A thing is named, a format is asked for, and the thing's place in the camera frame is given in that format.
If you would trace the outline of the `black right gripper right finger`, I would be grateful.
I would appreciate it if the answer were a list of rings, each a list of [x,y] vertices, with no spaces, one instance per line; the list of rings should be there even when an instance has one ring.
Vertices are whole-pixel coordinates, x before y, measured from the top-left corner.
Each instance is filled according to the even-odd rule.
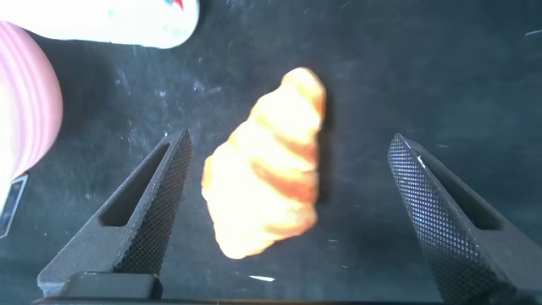
[[[420,144],[397,134],[388,163],[446,303],[539,303],[541,248]]]

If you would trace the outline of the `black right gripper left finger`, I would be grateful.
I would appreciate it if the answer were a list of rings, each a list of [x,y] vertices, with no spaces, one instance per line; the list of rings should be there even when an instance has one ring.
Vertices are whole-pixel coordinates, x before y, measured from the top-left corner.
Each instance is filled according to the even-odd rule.
[[[37,276],[58,297],[83,272],[157,275],[191,163],[187,130],[162,139]]]

